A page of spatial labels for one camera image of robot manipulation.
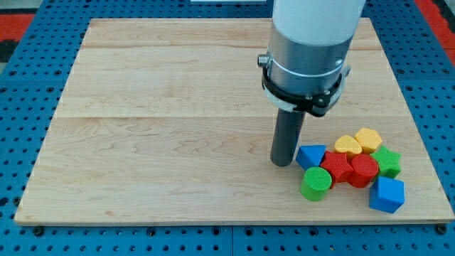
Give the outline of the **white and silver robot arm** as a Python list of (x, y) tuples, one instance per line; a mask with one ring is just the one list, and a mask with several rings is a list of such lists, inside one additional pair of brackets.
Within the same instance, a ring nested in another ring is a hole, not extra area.
[(275, 0), (267, 52), (259, 55), (267, 98), (286, 112), (324, 116), (350, 68), (346, 55), (365, 0)]

